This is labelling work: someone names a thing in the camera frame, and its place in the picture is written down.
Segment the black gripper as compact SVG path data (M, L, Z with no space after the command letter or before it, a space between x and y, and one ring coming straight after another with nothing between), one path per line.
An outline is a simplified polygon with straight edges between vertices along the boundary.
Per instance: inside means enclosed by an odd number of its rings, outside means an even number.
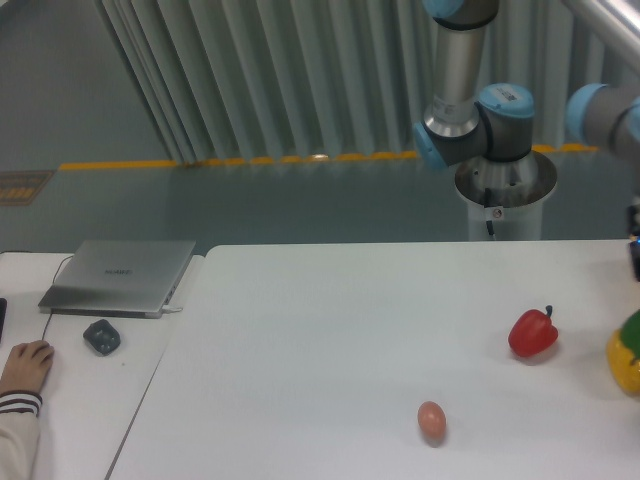
M640 280L640 244L639 244L639 200L634 199L627 208L627 231L629 235L629 255L634 277Z

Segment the white sleeve forearm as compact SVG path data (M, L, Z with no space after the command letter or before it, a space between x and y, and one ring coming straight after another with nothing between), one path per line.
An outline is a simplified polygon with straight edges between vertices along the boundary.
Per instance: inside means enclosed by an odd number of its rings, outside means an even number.
M40 438L42 398L28 391L1 395L1 478L30 479Z

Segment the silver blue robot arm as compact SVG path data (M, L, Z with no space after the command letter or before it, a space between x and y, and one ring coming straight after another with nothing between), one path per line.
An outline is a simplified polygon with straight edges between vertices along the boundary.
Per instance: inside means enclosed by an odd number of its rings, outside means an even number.
M554 164L533 152L534 100L511 83L475 87L486 27L499 1L422 1L437 24L433 101L413 126L419 156L433 169L457 167L471 241L538 240ZM563 1L639 75L639 1ZM565 110L567 132L627 162L634 197L626 210L632 271L639 282L639 86L592 83Z

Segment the person's hand on mouse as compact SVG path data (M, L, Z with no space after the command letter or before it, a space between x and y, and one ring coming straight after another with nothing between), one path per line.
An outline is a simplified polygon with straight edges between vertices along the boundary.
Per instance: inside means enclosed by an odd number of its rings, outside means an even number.
M53 364L54 347L37 340L14 346L1 374L1 394L40 394Z

